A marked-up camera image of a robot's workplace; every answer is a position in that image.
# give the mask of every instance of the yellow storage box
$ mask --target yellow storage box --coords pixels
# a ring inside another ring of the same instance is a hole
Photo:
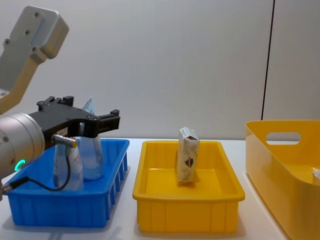
[[[297,144],[268,144],[270,133],[299,133]],[[320,239],[320,121],[267,120],[246,124],[246,171],[275,219],[293,240]]]
[[[178,184],[178,141],[147,141],[133,188],[143,232],[230,233],[245,193],[221,143],[200,141],[195,182]]]

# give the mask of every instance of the milk carton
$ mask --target milk carton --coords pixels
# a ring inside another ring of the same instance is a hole
[[[194,130],[183,127],[179,130],[179,145],[175,170],[179,183],[193,181],[198,156],[199,138]]]

